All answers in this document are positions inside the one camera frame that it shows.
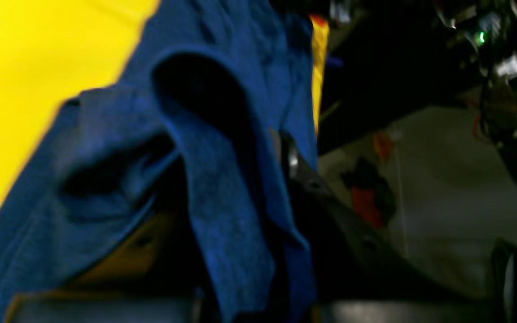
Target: blue cloth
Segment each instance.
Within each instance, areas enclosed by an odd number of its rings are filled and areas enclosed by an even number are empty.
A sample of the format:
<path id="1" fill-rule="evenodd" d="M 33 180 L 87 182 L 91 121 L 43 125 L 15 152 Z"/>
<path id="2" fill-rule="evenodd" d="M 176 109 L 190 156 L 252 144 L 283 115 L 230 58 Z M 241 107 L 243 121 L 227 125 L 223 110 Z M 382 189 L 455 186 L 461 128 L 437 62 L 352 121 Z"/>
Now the blue cloth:
<path id="1" fill-rule="evenodd" d="M 0 322 L 14 294 L 61 286 L 151 216 L 179 158 L 223 321 L 267 306 L 265 219 L 284 233 L 297 321 L 316 285 L 268 129 L 316 168 L 311 33 L 267 0 L 164 0 L 120 80 L 61 107 L 1 207 Z"/>

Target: yellow wall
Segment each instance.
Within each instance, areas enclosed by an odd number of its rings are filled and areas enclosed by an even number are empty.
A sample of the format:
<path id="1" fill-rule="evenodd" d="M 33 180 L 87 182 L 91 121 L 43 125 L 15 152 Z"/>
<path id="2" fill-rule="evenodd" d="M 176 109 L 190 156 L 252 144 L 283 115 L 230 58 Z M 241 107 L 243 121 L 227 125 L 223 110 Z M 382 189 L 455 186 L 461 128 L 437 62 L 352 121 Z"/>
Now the yellow wall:
<path id="1" fill-rule="evenodd" d="M 113 82 L 158 0 L 0 0 L 0 205 L 62 100 Z"/>

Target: black object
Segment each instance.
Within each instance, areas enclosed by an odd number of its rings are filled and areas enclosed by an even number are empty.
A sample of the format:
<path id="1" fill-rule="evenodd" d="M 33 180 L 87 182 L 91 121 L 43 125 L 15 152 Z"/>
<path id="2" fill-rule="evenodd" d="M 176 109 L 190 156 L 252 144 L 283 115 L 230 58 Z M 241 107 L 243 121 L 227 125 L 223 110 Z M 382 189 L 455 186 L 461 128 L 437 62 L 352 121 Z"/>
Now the black object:
<path id="1" fill-rule="evenodd" d="M 141 299 L 92 295 L 37 295 L 16 299 L 9 323 L 193 323 L 192 299 Z"/>
<path id="2" fill-rule="evenodd" d="M 283 13 L 317 14 L 330 16 L 332 0 L 271 0 L 274 8 Z"/>
<path id="3" fill-rule="evenodd" d="M 492 24 L 481 31 L 487 34 L 487 41 L 478 46 L 481 69 L 487 73 L 480 104 L 481 128 L 517 183 L 517 0 L 480 2 L 477 8 L 492 18 Z"/>
<path id="4" fill-rule="evenodd" d="M 388 223 L 396 212 L 396 200 L 394 192 L 386 179 L 380 176 L 375 165 L 364 157 L 357 160 L 353 172 L 341 174 L 344 185 L 349 188 L 363 188 L 375 192 L 375 206 L 380 211 L 383 223 Z"/>
<path id="5" fill-rule="evenodd" d="M 319 323 L 498 323 L 489 303 L 342 301 L 314 311 Z"/>
<path id="6" fill-rule="evenodd" d="M 392 121 L 482 84 L 468 48 L 448 49 L 453 33 L 437 23 L 429 0 L 370 1 L 330 54 L 341 69 L 324 73 L 318 151 L 324 155 Z"/>
<path id="7" fill-rule="evenodd" d="M 310 242 L 321 302 L 406 299 L 467 302 L 403 260 L 362 218 L 339 202 L 282 134 L 296 225 Z"/>
<path id="8" fill-rule="evenodd" d="M 498 240 L 492 251 L 492 278 L 497 311 L 517 323 L 517 246 Z"/>

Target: gray floor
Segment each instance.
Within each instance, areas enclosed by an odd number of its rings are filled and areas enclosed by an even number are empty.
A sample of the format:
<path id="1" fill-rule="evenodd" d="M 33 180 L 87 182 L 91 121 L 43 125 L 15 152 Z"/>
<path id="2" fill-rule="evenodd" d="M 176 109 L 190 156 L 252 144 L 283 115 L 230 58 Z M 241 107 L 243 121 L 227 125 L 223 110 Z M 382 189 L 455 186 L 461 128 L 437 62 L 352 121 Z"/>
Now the gray floor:
<path id="1" fill-rule="evenodd" d="M 482 297 L 494 241 L 517 244 L 517 186 L 494 147 L 474 138 L 476 114 L 428 108 L 397 121 L 388 131 L 400 141 L 379 169 L 398 203 L 393 246 L 432 278 Z M 361 155 L 376 160 L 370 136 L 320 158 L 320 173 L 347 205 L 339 173 Z"/>

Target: black plastic part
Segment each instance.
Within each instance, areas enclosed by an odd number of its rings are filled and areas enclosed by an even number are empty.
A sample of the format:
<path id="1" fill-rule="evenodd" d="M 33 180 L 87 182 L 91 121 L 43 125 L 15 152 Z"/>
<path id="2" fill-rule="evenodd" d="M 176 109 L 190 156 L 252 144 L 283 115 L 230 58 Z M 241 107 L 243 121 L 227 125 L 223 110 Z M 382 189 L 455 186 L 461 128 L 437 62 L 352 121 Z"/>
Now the black plastic part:
<path id="1" fill-rule="evenodd" d="M 491 304 L 343 301 L 321 306 L 320 323 L 498 323 Z"/>
<path id="2" fill-rule="evenodd" d="M 491 264 L 496 311 L 505 317 L 504 322 L 517 323 L 517 246 L 498 239 Z"/>
<path id="3" fill-rule="evenodd" d="M 374 164 L 361 157 L 357 160 L 354 171 L 342 173 L 341 178 L 349 189 L 372 190 L 375 193 L 374 205 L 380 211 L 382 222 L 388 223 L 392 219 L 396 213 L 394 192 Z"/>
<path id="4" fill-rule="evenodd" d="M 8 323 L 191 323 L 198 322 L 191 299 L 134 299 L 35 296 L 16 300 Z"/>
<path id="5" fill-rule="evenodd" d="M 271 5 L 281 13 L 330 15 L 330 0 L 271 0 Z"/>
<path id="6" fill-rule="evenodd" d="M 339 202 L 282 134 L 296 225 L 310 242 L 321 302 L 404 299 L 466 302 L 403 260 L 363 219 Z"/>

